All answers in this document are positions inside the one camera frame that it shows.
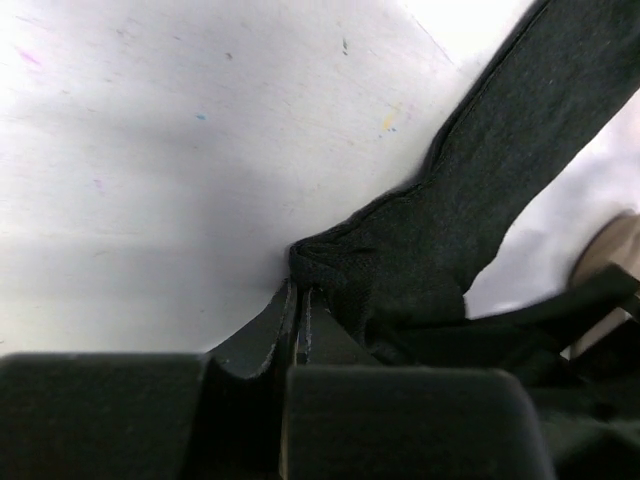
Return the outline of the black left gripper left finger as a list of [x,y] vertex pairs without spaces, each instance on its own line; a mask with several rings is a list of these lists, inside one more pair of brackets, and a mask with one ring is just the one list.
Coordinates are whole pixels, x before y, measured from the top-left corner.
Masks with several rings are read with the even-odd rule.
[[296,285],[285,279],[264,309],[207,353],[206,385],[254,384],[268,375],[296,313]]

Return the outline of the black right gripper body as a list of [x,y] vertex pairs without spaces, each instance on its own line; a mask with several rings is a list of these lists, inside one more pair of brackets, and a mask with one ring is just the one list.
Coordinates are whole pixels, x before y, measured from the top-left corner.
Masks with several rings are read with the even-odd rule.
[[639,476],[639,282],[619,267],[477,320],[376,322],[369,350],[389,365],[507,372],[535,404],[558,478]]

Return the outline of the plain black sock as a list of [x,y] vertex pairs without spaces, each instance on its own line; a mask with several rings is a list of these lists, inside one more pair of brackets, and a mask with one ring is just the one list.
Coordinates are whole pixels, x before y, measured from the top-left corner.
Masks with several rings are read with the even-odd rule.
[[638,87],[637,2],[535,2],[412,183],[295,243],[292,277],[378,359],[426,361],[516,217]]

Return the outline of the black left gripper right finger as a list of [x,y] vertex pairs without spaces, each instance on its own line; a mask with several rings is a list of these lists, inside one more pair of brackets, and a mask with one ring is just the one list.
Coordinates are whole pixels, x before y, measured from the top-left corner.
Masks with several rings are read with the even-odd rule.
[[297,366],[379,366],[333,318],[321,292],[308,290],[302,297],[294,346]]

